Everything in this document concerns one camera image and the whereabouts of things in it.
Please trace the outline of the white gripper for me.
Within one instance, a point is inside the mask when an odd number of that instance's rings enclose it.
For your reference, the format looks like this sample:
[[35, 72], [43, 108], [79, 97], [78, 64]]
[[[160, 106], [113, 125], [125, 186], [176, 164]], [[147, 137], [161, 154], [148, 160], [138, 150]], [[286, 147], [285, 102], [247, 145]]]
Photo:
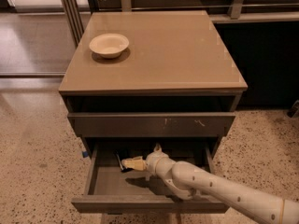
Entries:
[[146, 162], [142, 156], [137, 156], [134, 158], [123, 159], [121, 164], [125, 168], [134, 169], [137, 171], [147, 170], [152, 175], [165, 176], [172, 169], [174, 161], [169, 158], [169, 156], [162, 152], [162, 147], [159, 143], [156, 143], [153, 152], [150, 153]]

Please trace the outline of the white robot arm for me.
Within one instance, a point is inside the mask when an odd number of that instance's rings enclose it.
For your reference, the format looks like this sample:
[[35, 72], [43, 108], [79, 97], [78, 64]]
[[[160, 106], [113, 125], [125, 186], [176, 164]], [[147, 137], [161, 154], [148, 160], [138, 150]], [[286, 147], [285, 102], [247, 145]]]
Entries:
[[259, 224], [299, 224], [299, 203], [213, 175], [189, 162], [174, 161], [159, 144], [146, 159], [138, 156], [121, 164], [158, 176], [182, 200], [191, 200], [200, 190]]

